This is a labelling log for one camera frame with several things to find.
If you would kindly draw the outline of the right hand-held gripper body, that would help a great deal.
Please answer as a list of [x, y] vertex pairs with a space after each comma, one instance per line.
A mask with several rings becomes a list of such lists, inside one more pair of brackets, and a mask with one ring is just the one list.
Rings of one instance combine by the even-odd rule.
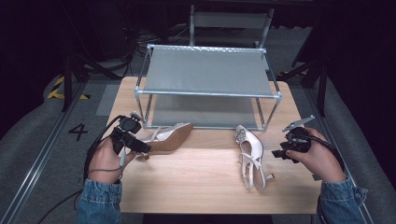
[[300, 119], [291, 122], [283, 132], [286, 132], [286, 142], [281, 143], [282, 150], [295, 150], [305, 153], [311, 147], [311, 140], [308, 137], [308, 131], [303, 127], [308, 121], [313, 120], [315, 117], [311, 115], [308, 118]]

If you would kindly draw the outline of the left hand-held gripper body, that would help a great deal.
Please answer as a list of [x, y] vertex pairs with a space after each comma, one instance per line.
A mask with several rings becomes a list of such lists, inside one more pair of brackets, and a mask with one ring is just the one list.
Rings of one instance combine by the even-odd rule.
[[132, 114], [129, 118], [120, 116], [119, 125], [110, 134], [116, 154], [119, 154], [124, 147], [128, 147], [132, 151], [138, 150], [133, 149], [133, 141], [136, 139], [134, 134], [141, 129], [139, 121], [140, 118], [136, 114]]

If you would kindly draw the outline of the white high-heeled shoe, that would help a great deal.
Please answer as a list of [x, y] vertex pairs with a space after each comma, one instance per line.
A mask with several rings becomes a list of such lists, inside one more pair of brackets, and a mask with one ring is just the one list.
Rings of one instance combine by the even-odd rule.
[[151, 147], [150, 152], [168, 152], [178, 149], [189, 137], [192, 123], [177, 123], [171, 127], [161, 127], [142, 139]]
[[266, 175], [263, 170], [262, 158], [264, 147], [261, 140], [243, 125], [236, 127], [235, 142], [240, 147], [239, 160], [241, 162], [241, 176], [247, 190], [255, 188], [263, 191], [268, 179], [273, 174]]

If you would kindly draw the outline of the grey metal shoe rack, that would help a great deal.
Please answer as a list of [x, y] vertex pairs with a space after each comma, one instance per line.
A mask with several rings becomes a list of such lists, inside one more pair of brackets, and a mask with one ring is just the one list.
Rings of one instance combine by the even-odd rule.
[[268, 128], [282, 99], [265, 49], [147, 46], [134, 88], [147, 128]]

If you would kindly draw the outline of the person's right hand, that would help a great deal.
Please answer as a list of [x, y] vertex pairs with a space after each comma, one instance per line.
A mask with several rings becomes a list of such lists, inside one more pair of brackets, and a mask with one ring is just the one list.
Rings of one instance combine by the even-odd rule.
[[321, 143], [313, 141], [311, 148], [305, 153], [288, 150], [286, 154], [290, 158], [301, 162], [311, 173], [324, 182], [336, 183], [347, 179], [338, 160]]

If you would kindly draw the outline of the person's left hand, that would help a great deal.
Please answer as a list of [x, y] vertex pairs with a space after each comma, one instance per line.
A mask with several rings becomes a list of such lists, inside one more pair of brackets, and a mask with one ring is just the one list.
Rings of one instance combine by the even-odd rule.
[[113, 184], [122, 175], [123, 169], [134, 159], [130, 152], [120, 158], [113, 150], [111, 138], [106, 138], [99, 144], [89, 166], [88, 178], [92, 181]]

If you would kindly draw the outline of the black tripod stand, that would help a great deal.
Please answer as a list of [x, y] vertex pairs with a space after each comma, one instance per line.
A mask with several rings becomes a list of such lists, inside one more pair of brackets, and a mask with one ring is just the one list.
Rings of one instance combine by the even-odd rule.
[[327, 87], [328, 69], [324, 61], [312, 61], [304, 63], [289, 72], [281, 72], [276, 76], [277, 81], [286, 81], [287, 79], [305, 72], [301, 85], [306, 89], [312, 89], [318, 82], [317, 108], [319, 114], [324, 117], [325, 94]]
[[110, 77], [112, 79], [121, 79], [107, 68], [104, 68], [97, 62], [91, 61], [76, 53], [67, 53], [64, 58], [64, 66], [62, 75], [64, 76], [64, 107], [65, 112], [72, 104], [76, 96], [73, 95], [72, 77], [75, 77], [77, 82], [87, 82], [89, 80], [88, 71], [85, 65], [88, 65], [93, 70]]

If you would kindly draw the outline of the yellow black floor tape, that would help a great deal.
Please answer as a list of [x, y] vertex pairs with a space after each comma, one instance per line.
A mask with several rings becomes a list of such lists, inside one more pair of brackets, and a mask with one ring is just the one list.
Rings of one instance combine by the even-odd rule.
[[63, 93], [59, 93], [59, 89], [61, 87], [61, 85], [64, 83], [64, 76], [59, 76], [57, 78], [57, 80], [55, 81], [51, 91], [49, 92], [47, 98], [56, 98], [56, 99], [63, 99], [64, 98], [64, 94]]

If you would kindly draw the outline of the grey metal chair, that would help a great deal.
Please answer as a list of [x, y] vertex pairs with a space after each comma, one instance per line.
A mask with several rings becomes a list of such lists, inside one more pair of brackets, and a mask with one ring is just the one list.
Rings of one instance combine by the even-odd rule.
[[195, 45], [195, 29], [197, 27], [260, 29], [261, 37], [255, 42], [255, 47], [262, 49], [274, 12], [273, 8], [265, 13], [206, 12], [197, 11], [195, 5], [191, 5], [189, 45]]

